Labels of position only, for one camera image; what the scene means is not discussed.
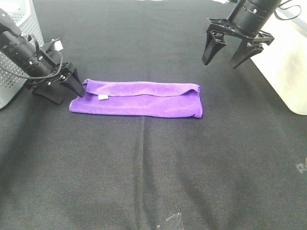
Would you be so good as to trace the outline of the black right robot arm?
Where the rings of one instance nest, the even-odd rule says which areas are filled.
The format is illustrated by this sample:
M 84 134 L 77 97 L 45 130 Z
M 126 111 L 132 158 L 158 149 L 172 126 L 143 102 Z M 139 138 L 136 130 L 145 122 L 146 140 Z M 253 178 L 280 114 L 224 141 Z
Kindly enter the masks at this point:
M 237 68 L 249 58 L 261 53 L 262 44 L 269 46 L 274 40 L 274 37 L 262 28 L 280 4 L 280 0 L 240 0 L 226 19 L 209 18 L 202 56 L 204 65 L 208 65 L 226 46 L 225 35 L 241 40 L 230 60 L 232 68 Z

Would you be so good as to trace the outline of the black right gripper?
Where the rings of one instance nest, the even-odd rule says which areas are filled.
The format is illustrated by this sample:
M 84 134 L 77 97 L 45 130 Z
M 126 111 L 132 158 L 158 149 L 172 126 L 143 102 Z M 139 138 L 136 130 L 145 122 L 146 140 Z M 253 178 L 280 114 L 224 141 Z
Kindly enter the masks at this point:
M 261 53 L 263 51 L 261 42 L 270 45 L 274 40 L 270 33 L 261 30 L 268 18 L 247 17 L 234 19 L 233 22 L 227 19 L 208 18 L 208 20 L 210 25 L 207 29 L 206 45 L 202 56 L 204 65 L 208 65 L 214 56 L 227 45 L 224 35 L 242 39 L 238 49 L 230 59 L 230 65 L 233 69 L 252 56 Z

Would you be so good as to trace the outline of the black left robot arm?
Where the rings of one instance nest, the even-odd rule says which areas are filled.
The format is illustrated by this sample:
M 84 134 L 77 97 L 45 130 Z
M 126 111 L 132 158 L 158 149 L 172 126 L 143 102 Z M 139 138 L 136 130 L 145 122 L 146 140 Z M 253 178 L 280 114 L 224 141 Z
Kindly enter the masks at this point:
M 0 50 L 24 73 L 25 87 L 32 94 L 61 104 L 67 88 L 79 97 L 86 91 L 79 79 L 77 69 L 71 62 L 64 62 L 63 54 L 55 49 L 55 39 L 42 46 L 33 34 L 24 36 L 12 18 L 0 11 Z

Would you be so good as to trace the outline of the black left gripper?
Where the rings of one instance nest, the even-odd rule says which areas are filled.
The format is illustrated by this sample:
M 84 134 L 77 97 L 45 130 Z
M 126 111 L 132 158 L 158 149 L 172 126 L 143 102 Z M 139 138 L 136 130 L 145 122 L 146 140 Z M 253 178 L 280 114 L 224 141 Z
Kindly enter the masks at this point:
M 73 91 L 79 97 L 84 97 L 86 91 L 79 79 L 77 69 L 73 68 L 71 62 L 64 62 L 63 55 L 59 51 L 47 51 L 40 53 L 37 60 L 25 71 L 29 79 L 25 87 L 33 88 L 32 94 L 42 96 L 56 104 L 64 100 L 65 92 L 59 86 L 51 86 L 58 83 Z

